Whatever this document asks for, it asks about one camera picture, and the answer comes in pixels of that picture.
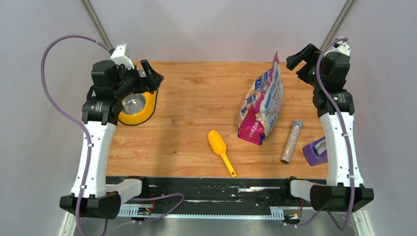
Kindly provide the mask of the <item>yellow plastic scoop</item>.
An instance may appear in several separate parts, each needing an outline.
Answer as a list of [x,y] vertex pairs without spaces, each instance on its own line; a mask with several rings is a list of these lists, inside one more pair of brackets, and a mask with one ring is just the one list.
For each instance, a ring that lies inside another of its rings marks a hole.
[[215,154],[219,155],[222,158],[222,160],[223,160],[229,174],[231,175],[231,177],[236,177],[237,173],[236,173],[235,169],[233,168],[233,166],[232,166],[232,164],[231,164],[231,162],[230,162],[230,160],[229,160],[229,158],[226,154],[227,146],[226,146],[223,138],[221,137],[220,133],[215,131],[215,130],[210,131],[208,133],[208,140],[209,140],[211,148],[213,149],[213,152]]

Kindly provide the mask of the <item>pink pet food bag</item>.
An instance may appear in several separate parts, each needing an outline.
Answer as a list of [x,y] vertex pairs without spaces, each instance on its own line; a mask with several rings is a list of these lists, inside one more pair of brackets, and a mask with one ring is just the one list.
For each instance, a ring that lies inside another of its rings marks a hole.
[[261,145],[277,122],[283,97],[278,53],[271,68],[259,76],[246,94],[239,111],[238,137]]

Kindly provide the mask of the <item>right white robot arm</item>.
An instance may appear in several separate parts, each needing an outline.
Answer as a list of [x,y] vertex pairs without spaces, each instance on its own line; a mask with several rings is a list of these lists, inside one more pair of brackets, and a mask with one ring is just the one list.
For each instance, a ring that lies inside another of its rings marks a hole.
[[322,52],[309,43],[286,59],[289,70],[302,61],[306,63],[296,74],[314,88],[313,104],[325,134],[328,176],[325,185],[288,178],[281,199],[290,206],[303,199],[316,211],[356,212],[374,200],[374,191],[364,186],[357,164],[354,101],[344,89],[350,69],[350,47],[344,42],[334,43],[332,47]]

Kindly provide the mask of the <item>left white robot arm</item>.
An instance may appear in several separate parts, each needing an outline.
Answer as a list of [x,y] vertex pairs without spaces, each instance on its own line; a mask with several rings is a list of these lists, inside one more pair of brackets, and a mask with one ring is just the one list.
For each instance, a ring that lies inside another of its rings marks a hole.
[[114,219],[121,205],[130,199],[139,203],[150,199],[146,177],[129,177],[110,189],[106,187],[107,160],[122,101],[131,94],[156,92],[164,79],[146,59],[140,64],[142,70],[137,66],[129,69],[112,60],[93,65],[93,84],[82,106],[80,166],[70,195],[60,198],[61,209],[80,217]]

